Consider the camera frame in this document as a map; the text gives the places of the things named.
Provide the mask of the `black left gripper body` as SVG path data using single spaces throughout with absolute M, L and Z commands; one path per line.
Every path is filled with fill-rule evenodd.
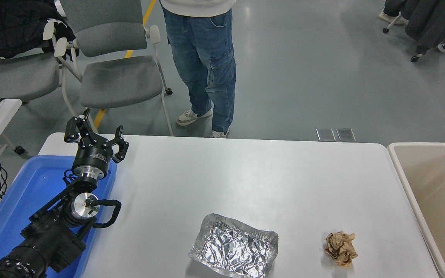
M 112 155 L 111 147 L 104 148 L 103 145 L 96 147 L 90 144 L 80 144 L 71 170 L 73 173 L 79 174 L 82 168 L 91 167 L 97 169 L 101 174 L 106 174 Z

